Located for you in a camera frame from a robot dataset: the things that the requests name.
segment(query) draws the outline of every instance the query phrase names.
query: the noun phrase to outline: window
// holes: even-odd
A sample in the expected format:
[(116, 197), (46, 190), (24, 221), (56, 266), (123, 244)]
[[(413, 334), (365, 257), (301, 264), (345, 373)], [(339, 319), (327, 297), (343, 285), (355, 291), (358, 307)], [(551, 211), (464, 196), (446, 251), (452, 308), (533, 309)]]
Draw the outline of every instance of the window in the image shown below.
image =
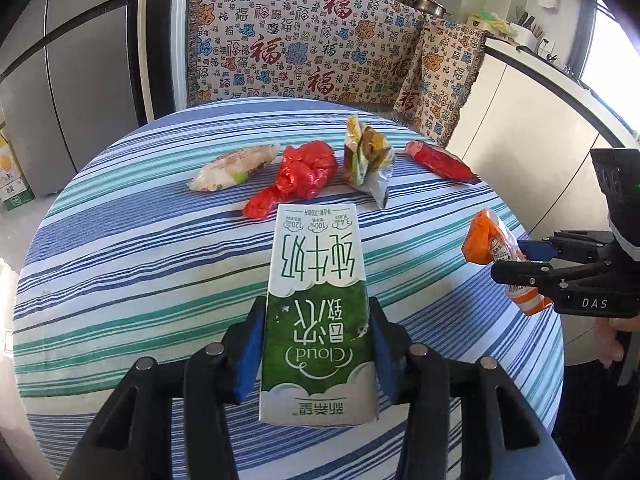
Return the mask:
[[(587, 12), (580, 12), (572, 66), (583, 68), (575, 75), (629, 129), (640, 132), (640, 55), (604, 2), (592, 2), (595, 5), (590, 5), (590, 0), (583, 0)], [(582, 56), (582, 63), (574, 56), (576, 51), (577, 57)]]

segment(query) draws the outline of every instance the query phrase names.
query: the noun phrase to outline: patterned cloth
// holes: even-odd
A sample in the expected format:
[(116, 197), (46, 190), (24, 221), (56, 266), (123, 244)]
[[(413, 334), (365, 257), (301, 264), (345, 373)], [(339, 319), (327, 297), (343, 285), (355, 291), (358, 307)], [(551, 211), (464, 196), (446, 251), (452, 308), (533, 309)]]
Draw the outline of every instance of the patterned cloth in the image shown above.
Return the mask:
[(422, 22), (392, 0), (190, 0), (190, 103), (277, 95), (390, 108)]
[(190, 0), (189, 44), (191, 105), (285, 96), (393, 107), (440, 146), (484, 55), (480, 30), (393, 0)]
[(445, 147), (484, 58), (483, 30), (426, 20), (394, 111)]
[[(198, 193), (187, 181), (213, 157), (265, 142), (328, 142), (342, 164), (353, 110), (313, 100), (222, 101), (161, 118), (116, 142), (57, 197), (31, 243), (15, 306), (15, 371), (36, 438), (60, 471), (111, 389), (140, 357), (159, 362), (220, 340), (267, 289), (274, 212), (241, 215), (278, 164), (244, 184)], [(419, 138), (372, 114), (360, 119), (395, 148)], [(524, 230), (486, 185), (455, 184), (399, 155), (384, 211), (335, 179), (317, 204), (355, 203), (367, 288), (391, 321), (446, 357), (497, 358), (543, 423), (562, 386), (562, 335), (551, 310), (524, 317), (488, 268), (460, 252), (473, 215), (491, 207)], [(257, 421), (257, 388), (227, 410), (242, 480), (392, 477), (406, 406), (379, 395), (380, 420), (356, 428)], [(460, 403), (451, 404), (450, 478), (460, 475)], [(182, 402), (174, 403), (173, 466), (186, 478)]]

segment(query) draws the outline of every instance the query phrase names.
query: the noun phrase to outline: green and white milk carton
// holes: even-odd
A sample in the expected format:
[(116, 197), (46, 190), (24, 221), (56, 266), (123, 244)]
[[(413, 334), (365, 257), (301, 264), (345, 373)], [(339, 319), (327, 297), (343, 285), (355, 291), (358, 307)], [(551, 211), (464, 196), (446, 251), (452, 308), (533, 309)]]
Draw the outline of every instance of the green and white milk carton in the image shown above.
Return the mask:
[(260, 420), (350, 426), (378, 418), (373, 341), (353, 204), (278, 206)]

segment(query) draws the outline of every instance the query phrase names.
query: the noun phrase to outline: striped tablecloth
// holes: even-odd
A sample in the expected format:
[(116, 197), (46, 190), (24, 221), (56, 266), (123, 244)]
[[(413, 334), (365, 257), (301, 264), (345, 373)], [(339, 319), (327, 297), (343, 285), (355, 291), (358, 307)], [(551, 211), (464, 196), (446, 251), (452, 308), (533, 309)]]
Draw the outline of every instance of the striped tablecloth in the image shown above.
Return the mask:
[[(342, 161), (353, 110), (327, 102), (238, 99), (172, 114), (101, 153), (58, 196), (26, 257), (15, 307), (15, 371), (45, 455), (60, 471), (126, 370), (144, 355), (184, 358), (220, 340), (267, 288), (272, 213), (241, 209), (273, 183), (277, 164), (221, 192), (186, 181), (220, 153), (264, 142), (322, 139)], [(360, 112), (396, 148), (417, 136)], [(488, 269), (463, 260), (472, 216), (491, 207), (523, 229), (485, 184), (453, 184), (398, 156), (387, 209), (336, 178), (315, 203), (353, 202), (367, 285), (414, 341), (449, 358), (497, 358), (549, 427), (562, 385), (558, 316), (524, 317)], [(227, 410), (240, 478), (388, 479), (405, 406), (380, 394), (380, 420), (356, 428), (286, 428), (257, 421), (257, 390)], [(460, 404), (451, 404), (450, 478), (460, 473)], [(174, 403), (174, 476), (186, 477), (182, 403)]]

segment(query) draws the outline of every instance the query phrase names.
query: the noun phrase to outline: red plastic wrapper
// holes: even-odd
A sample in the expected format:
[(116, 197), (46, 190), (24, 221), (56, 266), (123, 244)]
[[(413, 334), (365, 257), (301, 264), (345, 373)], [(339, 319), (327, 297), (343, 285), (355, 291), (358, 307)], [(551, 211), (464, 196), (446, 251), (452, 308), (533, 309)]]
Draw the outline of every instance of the red plastic wrapper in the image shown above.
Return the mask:
[(313, 198), (334, 177), (337, 168), (334, 150), (322, 140), (312, 140), (299, 148), (287, 146), (276, 183), (252, 196), (242, 214), (266, 218), (279, 203)]
[(467, 184), (482, 182), (468, 165), (453, 153), (449, 153), (447, 150), (443, 150), (433, 144), (420, 142), (420, 140), (410, 140), (404, 147), (404, 152), (421, 166), (447, 180), (466, 182)]

